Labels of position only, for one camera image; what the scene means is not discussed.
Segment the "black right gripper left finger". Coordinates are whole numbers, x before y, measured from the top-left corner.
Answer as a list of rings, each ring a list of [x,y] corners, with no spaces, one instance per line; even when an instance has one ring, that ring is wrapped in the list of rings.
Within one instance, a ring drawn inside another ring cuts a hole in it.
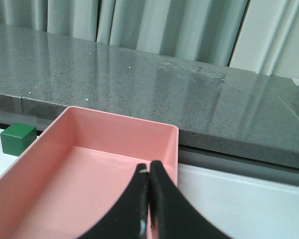
[[[126,189],[109,211],[81,239],[146,239],[148,227],[148,171],[136,166]]]

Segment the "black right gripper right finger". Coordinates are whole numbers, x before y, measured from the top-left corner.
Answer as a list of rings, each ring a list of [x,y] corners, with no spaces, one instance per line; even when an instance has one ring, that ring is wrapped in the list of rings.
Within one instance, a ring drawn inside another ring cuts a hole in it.
[[[172,182],[163,164],[150,163],[150,218],[159,239],[229,239],[205,219]]]

